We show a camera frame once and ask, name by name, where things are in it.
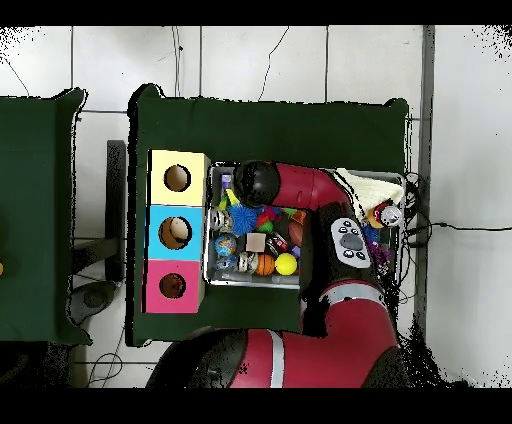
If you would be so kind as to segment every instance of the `pink block face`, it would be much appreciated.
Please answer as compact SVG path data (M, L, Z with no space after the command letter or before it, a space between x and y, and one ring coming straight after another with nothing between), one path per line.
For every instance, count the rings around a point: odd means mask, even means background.
M199 309L199 285L202 283L200 272L199 261L148 260L146 313L197 313ZM181 297L169 298L162 293L160 282L168 274L178 274L185 281L185 291Z

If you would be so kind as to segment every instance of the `white towel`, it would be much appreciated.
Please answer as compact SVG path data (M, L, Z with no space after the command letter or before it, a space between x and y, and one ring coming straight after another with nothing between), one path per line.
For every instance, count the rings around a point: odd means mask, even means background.
M352 199L359 221L363 221L368 211L382 202L391 199L396 205L404 196L404 189L398 184L352 175L345 168L336 169L333 175L343 187L347 187L348 183L354 190L356 196L352 196Z

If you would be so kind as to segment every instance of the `green table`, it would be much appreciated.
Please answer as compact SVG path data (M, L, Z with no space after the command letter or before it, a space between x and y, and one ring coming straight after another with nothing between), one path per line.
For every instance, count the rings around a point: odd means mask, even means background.
M74 114L82 90L0 97L0 340L90 343L71 323Z
M154 85L129 105L127 342L181 340L204 326L297 331L293 290L207 286L193 315L140 312L148 149L205 153L212 161L274 160L403 173L408 105L244 103L165 98Z

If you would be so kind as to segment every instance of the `blue block face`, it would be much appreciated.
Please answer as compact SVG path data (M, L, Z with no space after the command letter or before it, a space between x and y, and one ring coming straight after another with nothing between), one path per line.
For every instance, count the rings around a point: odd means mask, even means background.
M199 261L201 259L203 208L153 205L150 206L149 215L148 259L174 259L180 261ZM170 217L184 218L192 227L192 238L181 249L168 249L161 243L158 237L160 224Z

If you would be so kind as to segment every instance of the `wooden block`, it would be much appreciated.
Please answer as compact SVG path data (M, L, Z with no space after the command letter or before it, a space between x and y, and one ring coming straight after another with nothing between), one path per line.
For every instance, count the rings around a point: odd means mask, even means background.
M265 251L265 238L263 233L247 233L247 243L245 250L247 252L263 253Z
M207 156L170 150L150 150L148 155L151 205L204 206Z
M199 261L149 260L146 308L152 314L194 314L204 297Z
M200 261L204 248L205 219L205 209L202 207L150 206L148 259ZM188 227L184 234L183 222Z

